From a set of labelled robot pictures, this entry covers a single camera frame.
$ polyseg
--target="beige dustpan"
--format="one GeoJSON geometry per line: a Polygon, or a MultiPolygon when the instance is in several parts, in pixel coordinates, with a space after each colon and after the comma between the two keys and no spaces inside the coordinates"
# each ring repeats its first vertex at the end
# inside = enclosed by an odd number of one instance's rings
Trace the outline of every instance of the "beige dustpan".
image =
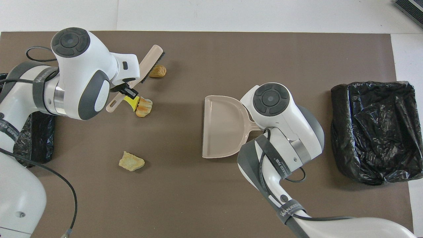
{"type": "Polygon", "coordinates": [[[226,96],[206,96],[203,158],[222,158],[237,153],[253,130],[260,128],[250,121],[240,101],[226,96]]]}

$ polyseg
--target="brown table mat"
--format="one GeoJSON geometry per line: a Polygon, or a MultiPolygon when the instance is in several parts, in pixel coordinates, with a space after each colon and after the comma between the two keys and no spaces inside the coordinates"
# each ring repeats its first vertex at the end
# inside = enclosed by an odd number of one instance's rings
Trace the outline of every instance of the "brown table mat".
{"type": "MultiPolygon", "coordinates": [[[[88,121],[56,118],[55,152],[47,165],[78,195],[73,238],[293,237],[238,170],[236,155],[201,157],[207,95],[240,99],[254,85],[279,82],[325,131],[321,156],[304,166],[307,180],[283,187],[314,217],[380,217],[412,230],[407,183],[370,187],[338,171],[330,145],[330,89],[353,81],[395,81],[390,35],[340,33],[94,32],[111,52],[141,60],[153,44],[168,72],[137,86],[153,110],[141,119],[122,104],[88,121]],[[146,160],[129,172],[123,151],[146,160]]],[[[2,33],[0,72],[25,61],[53,32],[2,33]]],[[[47,207],[33,237],[60,237],[73,214],[68,187],[31,169],[45,186],[47,207]]]]}

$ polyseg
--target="white floor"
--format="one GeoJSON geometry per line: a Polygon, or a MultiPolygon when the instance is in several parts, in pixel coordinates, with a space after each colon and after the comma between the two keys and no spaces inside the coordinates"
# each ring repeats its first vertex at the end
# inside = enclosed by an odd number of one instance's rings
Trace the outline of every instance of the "white floor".
{"type": "MultiPolygon", "coordinates": [[[[391,0],[0,0],[0,32],[56,31],[71,26],[87,30],[390,33],[397,79],[414,84],[418,110],[423,112],[423,29],[391,0]]],[[[414,232],[423,237],[423,179],[409,182],[409,187],[414,232]]]]}

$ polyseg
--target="trash bag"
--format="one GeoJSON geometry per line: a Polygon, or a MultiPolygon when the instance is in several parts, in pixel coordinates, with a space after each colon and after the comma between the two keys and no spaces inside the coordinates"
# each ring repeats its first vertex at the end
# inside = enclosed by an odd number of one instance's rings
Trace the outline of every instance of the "trash bag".
{"type": "MultiPolygon", "coordinates": [[[[0,74],[0,80],[6,78],[7,74],[0,74]]],[[[13,147],[13,152],[26,159],[47,163],[51,161],[54,149],[54,126],[55,116],[42,112],[32,113],[24,124],[21,133],[13,147]]],[[[20,161],[26,167],[30,164],[20,161]]]]}
{"type": "Polygon", "coordinates": [[[368,185],[423,177],[414,87],[355,82],[331,89],[332,150],[340,172],[368,185]]]}

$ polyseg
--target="white robotic arm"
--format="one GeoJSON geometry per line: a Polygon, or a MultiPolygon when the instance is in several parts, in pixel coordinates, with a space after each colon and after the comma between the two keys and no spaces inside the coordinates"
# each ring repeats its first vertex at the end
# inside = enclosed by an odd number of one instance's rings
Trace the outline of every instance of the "white robotic arm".
{"type": "Polygon", "coordinates": [[[305,108],[279,83],[255,86],[241,99],[264,134],[238,154],[244,177],[267,199],[279,219],[300,238],[415,238],[405,227],[379,218],[311,218],[280,186],[291,172],[321,154],[324,135],[305,108]]]}
{"type": "MultiPolygon", "coordinates": [[[[110,85],[134,98],[134,84],[130,87],[128,82],[145,76],[140,75],[143,66],[136,55],[110,53],[95,35],[81,28],[61,30],[51,47],[59,68],[29,61],[13,68],[6,78],[0,94],[0,147],[6,151],[13,152],[31,113],[87,120],[105,107],[110,85]]],[[[144,59],[142,64],[154,65],[159,57],[144,59]]],[[[40,181],[14,158],[0,153],[1,238],[30,237],[45,205],[40,181]]]]}

